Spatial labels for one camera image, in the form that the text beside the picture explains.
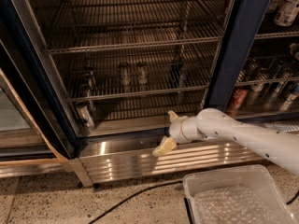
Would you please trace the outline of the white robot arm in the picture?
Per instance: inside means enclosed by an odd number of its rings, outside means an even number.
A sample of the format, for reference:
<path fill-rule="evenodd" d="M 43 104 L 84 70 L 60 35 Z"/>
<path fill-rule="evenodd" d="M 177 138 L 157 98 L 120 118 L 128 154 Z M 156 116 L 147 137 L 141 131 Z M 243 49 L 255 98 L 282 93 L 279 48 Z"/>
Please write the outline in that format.
<path fill-rule="evenodd" d="M 171 125 L 152 154 L 160 157 L 178 144 L 220 138 L 237 142 L 274 164 L 299 175 L 299 136 L 237 121 L 218 109 L 206 108 L 196 116 L 168 112 Z"/>

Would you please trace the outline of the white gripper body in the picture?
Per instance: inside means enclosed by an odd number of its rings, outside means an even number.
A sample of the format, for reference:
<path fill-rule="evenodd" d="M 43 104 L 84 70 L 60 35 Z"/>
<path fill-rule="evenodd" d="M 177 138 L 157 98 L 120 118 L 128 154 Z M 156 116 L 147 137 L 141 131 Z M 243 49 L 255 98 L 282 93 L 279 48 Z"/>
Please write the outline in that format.
<path fill-rule="evenodd" d="M 203 138 L 203 134 L 197 129 L 196 116 L 174 119 L 171 122 L 169 134 L 178 144 L 186 144 Z"/>

